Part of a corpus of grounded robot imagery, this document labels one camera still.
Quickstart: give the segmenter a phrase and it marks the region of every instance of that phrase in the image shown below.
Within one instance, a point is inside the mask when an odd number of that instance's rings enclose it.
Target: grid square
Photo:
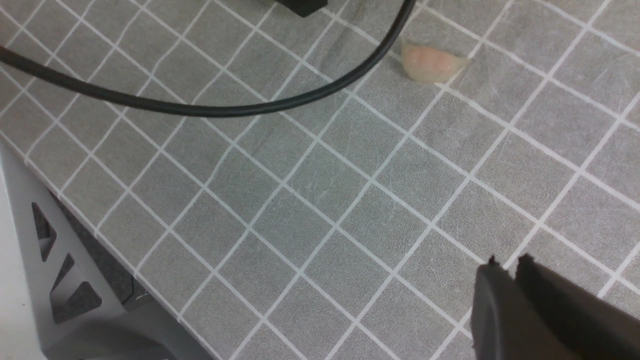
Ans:
[[[391,357],[358,327],[342,343],[333,360],[389,360]]]
[[[602,110],[547,83],[516,127],[580,166],[613,122]]]
[[[329,238],[305,272],[353,316],[358,316],[388,276],[340,233]]]
[[[258,322],[257,316],[215,277],[187,308],[184,319],[223,359],[234,353]]]
[[[208,193],[202,193],[175,232],[211,266],[227,255],[244,232],[244,226]]]
[[[93,225],[102,220],[122,193],[122,187],[93,159],[84,164],[64,191]]]
[[[142,67],[151,71],[177,40],[174,34],[143,12],[129,26],[119,45]]]
[[[469,172],[503,127],[457,97],[444,93],[413,134],[427,146]]]
[[[18,30],[18,27],[8,17],[0,13],[0,45],[6,47]]]
[[[640,202],[640,133],[620,126],[591,162],[587,171]]]
[[[261,325],[236,359],[298,360],[299,357],[267,325]]]
[[[180,41],[178,46],[160,62],[156,77],[182,100],[192,103],[201,89],[219,71],[209,60]]]
[[[438,226],[481,259],[507,259],[533,227],[528,219],[475,183],[469,183]]]
[[[603,300],[640,320],[640,295],[616,281]]]
[[[408,81],[402,65],[386,56],[358,95],[382,115],[409,130],[438,93],[435,85]]]
[[[29,157],[53,185],[61,188],[87,157],[87,153],[56,126],[35,145]]]
[[[160,155],[132,190],[164,222],[170,224],[199,189],[169,159]]]
[[[296,272],[253,234],[247,235],[220,275],[244,298],[265,313]]]
[[[382,165],[402,134],[359,102],[351,101],[323,140],[369,175]]]
[[[442,352],[439,359],[442,360],[476,360],[476,352],[473,348],[473,341],[468,337],[457,333],[451,340],[447,348]]]
[[[401,4],[401,0],[352,0],[340,17],[364,30],[377,41],[382,41]]]
[[[95,151],[100,159],[127,186],[140,174],[156,153],[156,148],[124,121],[110,132]]]
[[[198,105],[237,106],[257,104],[260,100],[249,90],[222,74],[197,100]],[[240,135],[255,117],[234,117],[227,119],[207,119],[207,121],[225,133],[231,139]]]
[[[78,25],[58,51],[58,57],[87,80],[107,56],[111,46],[84,24]]]
[[[580,32],[580,26],[534,1],[516,1],[489,40],[542,71],[549,71]]]
[[[268,0],[221,0],[221,2],[254,25],[258,24],[273,6],[273,2]]]
[[[427,0],[426,5],[478,36],[483,36],[502,11],[506,0]]]
[[[324,359],[351,321],[303,279],[289,290],[269,321],[308,359]]]
[[[464,177],[413,141],[378,176],[380,184],[428,219],[434,218]]]
[[[56,1],[45,1],[26,29],[49,50],[55,51],[76,22]]]
[[[106,38],[116,42],[138,12],[130,0],[100,0],[94,2],[84,18]]]
[[[230,144],[201,119],[188,118],[166,151],[201,182],[206,183]]]
[[[167,234],[142,265],[140,274],[175,309],[182,309],[209,271],[173,235]]]
[[[335,80],[358,66],[374,48],[375,46],[360,34],[339,22],[334,22],[307,62]]]
[[[226,64],[251,29],[219,5],[211,3],[186,34],[202,51],[220,64]]]
[[[0,112],[20,93],[20,89],[8,77],[0,72]]]
[[[427,225],[382,190],[372,186],[341,226],[394,268]]]
[[[17,22],[24,24],[42,0],[2,0],[2,8]]]
[[[147,81],[147,75],[118,51],[111,53],[92,83],[110,90],[137,94]]]
[[[253,227],[294,265],[300,267],[331,229],[295,195],[281,189]]]
[[[289,184],[302,197],[336,221],[355,200],[366,180],[317,146],[293,175]]]
[[[412,42],[435,47],[438,50],[463,58],[467,57],[477,44],[477,40],[425,10],[418,13],[415,20],[407,25],[404,34]],[[392,48],[397,54],[401,54],[400,43],[400,41],[396,41]]]
[[[331,18],[320,11],[303,18],[286,7],[278,5],[260,28],[273,40],[303,57],[329,25],[329,21]]]
[[[522,254],[533,256],[540,265],[557,272],[594,295],[609,280],[608,274],[543,229],[538,230]],[[514,263],[511,267],[514,274],[516,266]]]
[[[602,4],[601,0],[546,0],[583,22],[588,22]]]
[[[100,232],[134,266],[137,266],[164,233],[156,221],[130,195],[109,214]]]
[[[10,138],[18,149],[27,152],[49,124],[51,118],[23,94],[0,118],[0,131]]]
[[[117,119],[104,102],[79,96],[60,122],[88,149],[93,149]]]
[[[312,140],[278,113],[265,114],[239,145],[280,179],[293,169]]]
[[[631,109],[631,112],[627,115],[627,120],[640,125],[640,101]]]
[[[453,326],[398,280],[391,280],[362,325],[401,359],[428,359]]]
[[[455,319],[473,304],[478,263],[430,231],[400,275]]]
[[[278,183],[238,150],[220,165],[209,188],[244,221],[250,222]]]
[[[182,34],[206,3],[206,0],[154,0],[147,8],[169,27]]]
[[[236,60],[229,71],[267,99],[276,94],[298,64],[291,55],[258,34],[249,39]]]
[[[610,268],[622,263],[640,234],[638,212],[584,178],[573,185],[547,224]]]
[[[67,72],[63,70],[62,65],[56,60],[52,61],[49,67],[62,73]],[[27,90],[37,102],[55,117],[59,117],[76,96],[74,92],[40,79],[35,79]]]
[[[24,56],[29,60],[33,60],[41,64],[47,63],[47,60],[49,60],[50,57],[47,51],[45,51],[42,46],[38,45],[38,43],[33,41],[33,39],[24,32],[18,34],[18,37],[15,38],[15,41],[13,41],[8,49]],[[18,82],[18,84],[22,85],[23,87],[26,86],[31,79],[33,79],[33,76],[27,75],[9,65],[2,64],[0,66],[2,66],[4,71],[6,71],[9,76],[11,76],[14,80],[16,80],[16,82]]]
[[[534,217],[540,217],[572,175],[568,167],[508,133],[477,177]]]
[[[640,88],[640,58],[587,32],[555,78],[620,113]]]
[[[151,81],[147,85],[142,91],[141,96],[156,100],[175,101],[175,99],[155,81]],[[182,117],[176,115],[154,113],[132,108],[127,110],[126,117],[158,145],[164,143],[182,119]]]
[[[462,70],[451,88],[509,122],[541,82],[539,75],[482,45],[474,62]]]
[[[603,33],[640,51],[640,9],[634,0],[613,0],[598,17],[593,27]]]
[[[278,99],[299,95],[327,84],[327,81],[314,74],[307,67],[300,67],[293,78],[291,78],[289,84],[282,90]],[[347,94],[337,92],[324,99],[285,112],[309,131],[318,135],[333,114],[338,111],[346,98]]]
[[[636,254],[633,260],[625,268],[625,271],[622,272],[622,277],[640,288],[640,256]]]

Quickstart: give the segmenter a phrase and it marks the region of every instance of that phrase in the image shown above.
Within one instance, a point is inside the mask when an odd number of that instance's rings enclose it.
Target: gray cutting mat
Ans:
[[[248,104],[354,67],[399,0],[0,0],[0,43],[147,97]],[[440,0],[405,36],[473,65],[248,119],[0,69],[0,130],[220,359],[471,359],[474,271],[539,261],[640,316],[640,5]]]

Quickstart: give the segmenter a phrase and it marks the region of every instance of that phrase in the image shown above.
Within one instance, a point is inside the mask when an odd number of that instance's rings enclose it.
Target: gray table leg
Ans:
[[[48,189],[0,143],[0,158],[24,262],[40,348],[50,360],[199,360],[212,357],[155,300],[127,311],[83,247]],[[39,234],[42,217],[54,229]],[[54,287],[65,259],[73,265]],[[56,322],[59,306],[80,285],[99,306]]]

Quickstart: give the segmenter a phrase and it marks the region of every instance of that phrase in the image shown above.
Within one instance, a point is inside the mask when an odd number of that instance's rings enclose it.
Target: peeled garlic clove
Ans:
[[[410,79],[421,83],[445,83],[463,67],[471,63],[467,58],[445,53],[428,46],[402,41],[402,66]]]

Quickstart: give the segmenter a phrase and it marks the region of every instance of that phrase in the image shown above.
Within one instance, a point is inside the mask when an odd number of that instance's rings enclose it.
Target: cable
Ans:
[[[124,305],[125,302],[129,301],[129,299],[131,299],[131,297],[133,296],[133,294],[136,292],[136,285],[135,282],[133,281],[133,275],[131,275],[131,293],[129,294],[129,296],[124,299],[121,304]]]
[[[0,47],[0,62],[11,67],[23,71],[29,75],[35,76],[48,83],[66,88],[73,92],[77,92],[86,96],[94,97],[99,100],[112,102],[128,106],[130,108],[155,111],[158,113],[167,113],[171,115],[181,115],[187,117],[245,117],[252,115],[260,115],[265,113],[274,113],[296,108],[320,100],[331,94],[334,94],[350,84],[354,83],[367,72],[369,72],[389,51],[396,41],[402,28],[409,19],[409,15],[413,10],[416,0],[404,0],[396,19],[389,28],[387,35],[380,42],[380,45],[371,53],[371,55],[358,65],[355,69],[349,71],[341,78],[333,83],[322,86],[315,90],[304,94],[296,95],[287,99],[264,102],[261,104],[244,105],[244,106],[198,106],[178,104],[174,102],[165,102],[135,95],[124,94],[113,90],[108,90],[84,81],[74,79],[68,75],[57,72],[53,69],[45,67],[34,61],[31,61],[15,52]]]

